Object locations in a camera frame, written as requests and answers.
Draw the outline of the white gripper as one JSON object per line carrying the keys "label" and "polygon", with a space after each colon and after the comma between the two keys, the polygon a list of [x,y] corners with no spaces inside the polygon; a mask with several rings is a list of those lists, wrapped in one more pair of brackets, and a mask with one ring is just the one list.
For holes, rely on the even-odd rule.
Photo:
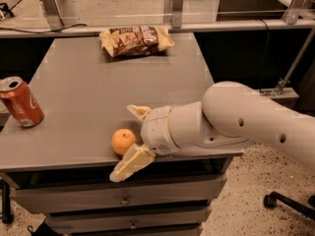
{"label": "white gripper", "polygon": [[141,138],[145,145],[131,145],[122,159],[109,175],[112,182],[121,182],[139,170],[155,161],[156,154],[168,155],[179,151],[173,141],[169,127],[168,116],[171,106],[152,110],[149,106],[129,104],[127,110],[140,121],[143,121]]}

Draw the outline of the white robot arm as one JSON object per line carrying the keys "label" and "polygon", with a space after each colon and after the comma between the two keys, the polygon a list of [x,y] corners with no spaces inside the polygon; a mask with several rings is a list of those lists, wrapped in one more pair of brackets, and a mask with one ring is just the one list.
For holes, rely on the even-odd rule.
{"label": "white robot arm", "polygon": [[315,118],[280,105],[235,82],[209,87],[203,99],[151,109],[128,105],[141,122],[139,146],[129,141],[109,175],[121,182],[160,156],[208,156],[221,150],[265,144],[315,168]]}

